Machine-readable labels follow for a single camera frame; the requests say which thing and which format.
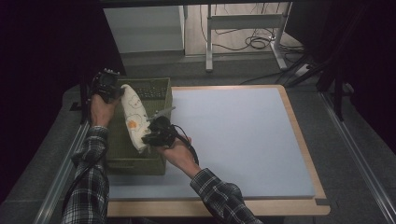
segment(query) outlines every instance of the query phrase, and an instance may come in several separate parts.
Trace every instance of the white tabletop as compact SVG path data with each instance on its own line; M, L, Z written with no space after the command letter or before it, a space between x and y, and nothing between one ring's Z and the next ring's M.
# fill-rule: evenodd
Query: white tabletop
M172 123L192 137L202 168L245 198L315 195L277 88L173 91ZM165 175L110 175L110 199L197 198L172 164Z

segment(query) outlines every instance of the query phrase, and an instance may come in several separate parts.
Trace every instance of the metal rail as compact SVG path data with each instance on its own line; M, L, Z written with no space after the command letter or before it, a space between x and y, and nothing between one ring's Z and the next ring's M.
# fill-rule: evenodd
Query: metal rail
M366 182L369 190L372 192L385 219L388 223L396 223L396 210L392 200L388 196L381 182L375 176L373 170L370 168L370 165L367 163L367 160L364 159L361 150L359 149L358 145L350 134L347 126L343 121L339 120L337 115L332 110L332 100L330 99L330 96L322 92L319 95L325 103L332 122L335 124L335 127L343 138L352 159L354 160L359 171L361 172L361 176Z
M40 209L38 210L37 216L35 217L34 221L35 224L46 224L50 222L53 210L55 209L55 206L59 201L59 197L61 196L61 193L64 189L64 184L66 183L67 177L69 176L70 171L73 168L70 157L77 148L81 147L81 144L84 141L85 134L87 133L89 128L90 125L88 122L85 122L84 124L81 124L79 126L73 143L70 146L66 156L64 157L61 168L59 169L58 174L52 181L52 184L49 187L49 192L47 193L46 198L44 199Z

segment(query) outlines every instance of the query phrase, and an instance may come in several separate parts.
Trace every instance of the metal stand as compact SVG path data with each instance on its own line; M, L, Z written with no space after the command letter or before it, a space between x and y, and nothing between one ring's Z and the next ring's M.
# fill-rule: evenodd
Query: metal stand
M213 71L212 30L278 28L271 49L281 70L287 66L279 52L279 42L286 26L291 3L282 14L212 16L212 6L207 5L206 72Z

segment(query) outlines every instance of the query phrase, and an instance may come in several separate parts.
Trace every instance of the plaid shirt sleeve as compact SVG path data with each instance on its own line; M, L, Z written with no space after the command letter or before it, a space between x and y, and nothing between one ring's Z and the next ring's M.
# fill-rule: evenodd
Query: plaid shirt sleeve
M107 128L100 126L88 130L82 147L72 156L77 167L75 177L106 153L107 132ZM64 209L62 223L106 223L108 188L103 160L100 160L78 181Z
M245 206L241 190L221 181L209 169L198 173L191 187L201 197L209 212L223 223L262 223Z

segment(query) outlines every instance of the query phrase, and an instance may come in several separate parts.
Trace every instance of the olive green basket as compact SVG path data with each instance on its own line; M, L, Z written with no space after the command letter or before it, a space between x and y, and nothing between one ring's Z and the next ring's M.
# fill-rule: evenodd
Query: olive green basket
M146 112L151 117L157 110L172 106L172 89L169 78L119 79L119 86L128 84L136 91ZM164 175L166 159L155 148L139 154L132 144L125 124L123 107L117 106L108 125L107 172L110 175Z

